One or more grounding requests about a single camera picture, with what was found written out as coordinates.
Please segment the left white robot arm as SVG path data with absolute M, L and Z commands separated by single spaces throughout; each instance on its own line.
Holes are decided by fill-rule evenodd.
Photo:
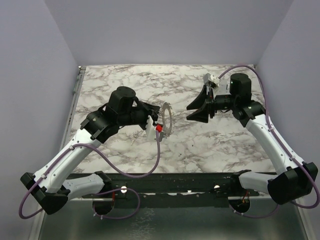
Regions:
M 136 92 L 119 86 L 107 103 L 89 113 L 69 143 L 44 167 L 35 173 L 24 173 L 20 180 L 41 210 L 52 215 L 75 198 L 96 195 L 101 198 L 113 192 L 110 178 L 102 171 L 68 179 L 72 171 L 92 152 L 103 155 L 98 148 L 122 127 L 140 126 L 151 139 L 160 141 L 162 125 L 157 123 L 160 106 L 140 101 Z

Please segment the perforated metal ring disc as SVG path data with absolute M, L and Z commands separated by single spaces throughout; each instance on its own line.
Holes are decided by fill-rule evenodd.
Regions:
M 162 124 L 162 132 L 160 133 L 160 141 L 164 138 L 168 138 L 172 133 L 173 118 L 171 112 L 171 106 L 168 102 L 164 102 L 159 112 L 159 121 Z

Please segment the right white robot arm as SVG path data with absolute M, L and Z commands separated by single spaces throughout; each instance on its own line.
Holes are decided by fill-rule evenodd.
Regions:
M 247 190 L 255 190 L 270 195 L 279 205 L 310 194 L 318 174 L 317 166 L 295 155 L 279 135 L 263 105 L 252 99 L 249 76 L 232 74 L 229 93 L 222 95 L 216 94 L 218 83 L 210 74 L 204 76 L 203 82 L 200 94 L 186 107 L 193 111 L 186 119 L 208 123 L 218 111 L 231 111 L 262 146 L 276 172 L 275 175 L 251 170 L 237 172 L 229 184 L 230 191 L 240 196 Z

